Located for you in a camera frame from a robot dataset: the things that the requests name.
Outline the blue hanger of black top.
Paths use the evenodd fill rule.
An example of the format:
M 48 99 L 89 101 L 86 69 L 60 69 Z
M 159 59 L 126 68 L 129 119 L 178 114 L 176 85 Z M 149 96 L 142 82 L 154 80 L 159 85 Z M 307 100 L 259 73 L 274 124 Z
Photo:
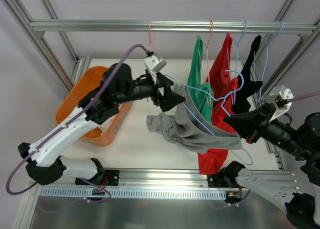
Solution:
M 253 81 L 254 82 L 262 82 L 264 79 L 264 75 L 266 72 L 266 68 L 267 68 L 267 64 L 268 64 L 268 59 L 269 59 L 269 48 L 272 45 L 273 41 L 277 38 L 277 36 L 279 34 L 282 33 L 285 22 L 283 20 L 280 21 L 281 26 L 280 29 L 275 33 L 275 35 L 271 36 L 270 39 L 267 39 L 266 37 L 261 37 L 264 41 L 265 41 L 265 45 L 266 45 L 266 55 L 265 55 L 265 62 L 264 62 L 264 66 L 263 66 L 263 71 L 262 71 L 262 76 L 261 78 L 258 77 L 258 70 L 257 70 L 257 66 L 256 66 L 256 53 L 253 54 Z M 262 86 L 260 86 L 260 88 L 258 89 L 258 92 L 254 93 L 254 101 L 256 103 L 257 106 L 261 105 L 262 102 Z

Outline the grey tank top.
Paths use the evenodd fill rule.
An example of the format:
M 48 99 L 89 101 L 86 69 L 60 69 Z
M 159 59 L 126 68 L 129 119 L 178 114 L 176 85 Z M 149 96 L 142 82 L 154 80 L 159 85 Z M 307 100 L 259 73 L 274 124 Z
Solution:
M 169 143 L 181 144 L 188 150 L 205 154 L 209 149 L 241 150 L 240 137 L 209 123 L 198 111 L 184 84 L 175 84 L 173 91 L 185 98 L 176 106 L 175 115 L 164 112 L 148 115 L 146 125 L 150 132 L 163 136 Z

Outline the aluminium hanging rail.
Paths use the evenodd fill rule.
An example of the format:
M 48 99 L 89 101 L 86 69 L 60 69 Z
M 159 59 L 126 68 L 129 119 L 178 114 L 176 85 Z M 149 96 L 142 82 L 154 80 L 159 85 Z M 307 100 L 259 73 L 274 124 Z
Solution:
M 33 19 L 29 25 L 40 32 L 182 32 L 290 34 L 308 36 L 318 29 L 314 23 L 252 21 L 161 21 L 129 19 Z

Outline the black tank top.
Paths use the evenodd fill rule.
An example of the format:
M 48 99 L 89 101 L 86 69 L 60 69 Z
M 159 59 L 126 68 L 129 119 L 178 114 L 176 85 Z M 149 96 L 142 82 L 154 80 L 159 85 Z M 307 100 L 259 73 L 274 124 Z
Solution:
M 242 68 L 241 75 L 244 79 L 243 87 L 236 92 L 235 103 L 231 106 L 231 111 L 234 114 L 247 113 L 251 108 L 251 104 L 248 101 L 248 98 L 251 97 L 254 93 L 258 92 L 262 87 L 263 82 L 251 80 L 251 66 L 254 62 L 255 55 L 260 47 L 262 37 L 257 35 L 250 47 L 250 52 L 245 61 L 245 64 Z

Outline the blue hanger of red top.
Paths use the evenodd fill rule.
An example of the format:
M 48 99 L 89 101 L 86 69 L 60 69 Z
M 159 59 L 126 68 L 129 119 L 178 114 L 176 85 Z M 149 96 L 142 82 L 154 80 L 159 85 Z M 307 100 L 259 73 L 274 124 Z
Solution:
M 244 30 L 239 38 L 239 40 L 236 40 L 235 38 L 232 38 L 232 40 L 234 41 L 235 43 L 235 46 L 236 46 L 236 63 L 235 63 L 235 71 L 237 72 L 237 67 L 238 67 L 238 59 L 239 59 L 239 47 L 240 47 L 240 44 L 241 44 L 241 41 L 244 37 L 244 35 L 246 34 L 247 32 L 247 27 L 248 27 L 248 22 L 247 20 L 244 21 Z M 232 93 L 231 95 L 231 102 L 232 102 L 232 105 L 235 104 L 236 102 L 236 93 Z

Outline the green tank top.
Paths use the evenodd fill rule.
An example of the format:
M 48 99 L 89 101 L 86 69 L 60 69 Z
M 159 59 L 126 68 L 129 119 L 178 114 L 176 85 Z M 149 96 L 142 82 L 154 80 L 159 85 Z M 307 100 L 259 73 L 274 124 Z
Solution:
M 214 101 L 212 100 L 213 91 L 209 82 L 202 83 L 202 59 L 203 59 L 203 41 L 200 36 L 196 38 L 191 67 L 187 80 L 187 88 L 190 97 L 204 119 L 212 124 L 212 112 Z

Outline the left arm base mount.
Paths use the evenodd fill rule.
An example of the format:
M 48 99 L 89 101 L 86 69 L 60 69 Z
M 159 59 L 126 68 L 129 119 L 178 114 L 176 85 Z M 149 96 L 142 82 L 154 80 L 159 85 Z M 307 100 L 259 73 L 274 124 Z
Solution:
M 105 186 L 118 186 L 120 179 L 120 171 L 116 169 L 106 169 L 104 171 L 104 185 Z

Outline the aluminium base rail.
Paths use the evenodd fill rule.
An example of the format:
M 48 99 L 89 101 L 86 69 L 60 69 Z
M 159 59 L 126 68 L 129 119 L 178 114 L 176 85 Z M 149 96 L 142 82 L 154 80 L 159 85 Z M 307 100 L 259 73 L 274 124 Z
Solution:
M 199 174 L 195 169 L 134 169 L 119 168 L 118 187 L 162 188 L 189 190 L 217 186 L 213 176 Z M 255 174 L 285 189 L 299 190 L 300 184 L 294 172 L 281 170 L 255 170 Z

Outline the red tank top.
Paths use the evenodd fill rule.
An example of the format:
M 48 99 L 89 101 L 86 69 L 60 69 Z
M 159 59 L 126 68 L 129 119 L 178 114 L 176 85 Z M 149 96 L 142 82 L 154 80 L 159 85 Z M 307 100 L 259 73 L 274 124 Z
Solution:
M 238 78 L 231 79 L 228 72 L 230 65 L 230 54 L 233 40 L 229 33 L 226 34 L 222 48 L 216 57 L 207 78 L 213 89 L 213 96 L 223 98 L 230 91 L 238 88 Z M 228 96 L 226 100 L 219 100 L 213 104 L 211 114 L 212 124 L 225 132 L 235 134 L 236 131 L 223 121 L 227 114 L 233 115 L 232 97 Z M 228 150 L 211 148 L 205 154 L 198 154 L 199 173 L 202 175 L 216 174 L 223 166 L 228 156 Z

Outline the white tank top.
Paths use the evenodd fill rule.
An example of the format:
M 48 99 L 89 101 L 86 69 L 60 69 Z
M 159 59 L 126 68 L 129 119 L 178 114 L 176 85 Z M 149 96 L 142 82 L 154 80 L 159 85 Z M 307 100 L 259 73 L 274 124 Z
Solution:
M 99 125 L 97 128 L 101 131 L 101 135 L 103 135 L 104 133 L 106 133 L 110 127 L 110 125 L 112 124 L 113 119 L 109 118 L 107 119 L 105 122 L 103 122 L 101 125 Z

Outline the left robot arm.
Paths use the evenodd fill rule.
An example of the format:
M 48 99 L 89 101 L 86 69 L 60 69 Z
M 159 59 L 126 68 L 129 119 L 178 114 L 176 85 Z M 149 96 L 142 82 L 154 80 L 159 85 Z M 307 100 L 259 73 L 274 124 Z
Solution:
M 96 129 L 120 112 L 120 105 L 151 98 L 155 106 L 167 112 L 185 98 L 171 90 L 173 81 L 162 73 L 153 80 L 149 72 L 132 79 L 128 64 L 113 64 L 102 74 L 98 87 L 84 96 L 59 125 L 45 138 L 18 146 L 26 159 L 28 176 L 40 185 L 49 185 L 61 178 L 75 178 L 77 183 L 99 185 L 105 169 L 96 158 L 67 158 L 62 153 L 80 137 Z

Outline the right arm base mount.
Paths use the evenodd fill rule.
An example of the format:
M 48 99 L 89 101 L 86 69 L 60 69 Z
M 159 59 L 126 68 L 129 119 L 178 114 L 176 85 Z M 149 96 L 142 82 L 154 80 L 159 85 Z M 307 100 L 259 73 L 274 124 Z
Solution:
M 228 178 L 224 176 L 223 172 L 220 171 L 217 174 L 207 175 L 207 182 L 209 188 L 236 188 L 234 192 L 226 192 L 225 206 L 217 208 L 217 210 L 222 210 L 226 207 L 236 206 L 238 207 L 245 199 L 247 199 L 251 193 L 248 190 L 246 193 L 243 192 L 243 186 L 240 186 L 235 178 Z

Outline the orange plastic tub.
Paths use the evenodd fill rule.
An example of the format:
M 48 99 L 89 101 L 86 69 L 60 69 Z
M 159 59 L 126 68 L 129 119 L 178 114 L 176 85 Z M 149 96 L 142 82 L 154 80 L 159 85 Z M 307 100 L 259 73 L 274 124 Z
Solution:
M 75 107 L 78 106 L 80 100 L 89 92 L 101 85 L 101 82 L 103 81 L 103 74 L 108 70 L 109 68 L 105 66 L 94 66 L 89 68 L 82 75 L 55 112 L 54 121 L 56 125 L 59 125 L 60 123 L 65 124 L 69 118 L 73 117 L 72 112 Z M 98 129 L 99 124 L 89 121 L 85 123 L 82 116 L 79 117 L 75 121 L 75 124 L 71 125 L 67 130 L 74 131 L 79 129 L 83 133 L 81 138 L 89 143 L 98 147 L 109 146 L 120 131 L 120 128 L 131 110 L 132 105 L 132 101 L 121 104 L 119 107 L 119 113 L 111 117 L 113 121 L 107 132 L 102 135 L 101 131 Z

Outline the blue hanger of grey top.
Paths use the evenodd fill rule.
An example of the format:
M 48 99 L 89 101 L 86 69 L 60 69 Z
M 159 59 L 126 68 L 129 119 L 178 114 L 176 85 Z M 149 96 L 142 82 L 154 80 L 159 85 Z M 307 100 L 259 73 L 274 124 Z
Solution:
M 189 86 L 187 84 L 184 84 L 185 88 L 189 88 L 189 89 L 193 89 L 193 90 L 197 90 L 200 92 L 203 92 L 206 94 L 207 97 L 210 97 L 210 99 L 212 99 L 214 102 L 219 102 L 222 100 L 222 102 L 219 102 L 218 104 L 220 105 L 221 109 L 226 113 L 227 117 L 230 117 L 231 114 L 225 109 L 224 104 L 226 103 L 228 98 L 231 98 L 232 101 L 236 101 L 235 98 L 233 98 L 233 94 L 235 95 L 236 92 L 238 92 L 240 89 L 242 89 L 242 87 L 244 86 L 244 77 L 241 75 L 240 72 L 236 71 L 236 70 L 226 70 L 227 72 L 232 72 L 232 73 L 236 73 L 240 76 L 240 78 L 242 79 L 242 82 L 240 84 L 240 87 L 238 89 L 235 90 L 230 90 L 225 96 L 219 97 L 219 98 L 214 98 L 213 95 L 211 95 L 210 92 L 204 90 L 204 89 L 200 89 L 200 88 L 196 88 L 194 86 Z M 213 137 L 217 137 L 216 134 L 214 134 L 207 126 L 205 126 L 205 124 L 203 122 L 201 122 L 201 120 L 187 107 L 186 103 L 183 103 L 183 107 L 186 109 L 186 114 L 188 116 L 192 116 L 197 122 L 198 124 L 201 125 L 202 128 L 205 129 L 205 132 L 209 135 L 212 135 Z M 247 156 L 250 159 L 250 163 L 245 162 L 239 155 L 237 155 L 235 152 L 232 152 L 242 163 L 244 163 L 247 166 L 251 166 L 254 163 L 254 160 L 252 158 L 252 156 L 250 155 L 250 153 L 244 149 L 242 146 L 240 147 L 241 150 L 243 150 Z

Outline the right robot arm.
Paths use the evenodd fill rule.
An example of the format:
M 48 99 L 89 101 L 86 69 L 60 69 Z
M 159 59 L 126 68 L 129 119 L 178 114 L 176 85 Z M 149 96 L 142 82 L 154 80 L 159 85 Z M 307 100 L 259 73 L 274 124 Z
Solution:
M 297 229 L 320 227 L 320 114 L 308 115 L 304 123 L 293 129 L 290 124 L 272 119 L 276 107 L 265 103 L 245 113 L 226 116 L 223 120 L 249 144 L 262 138 L 305 164 L 300 170 L 314 186 L 315 195 L 286 190 L 259 177 L 242 163 L 232 161 L 222 170 L 228 187 L 249 189 L 279 208 Z

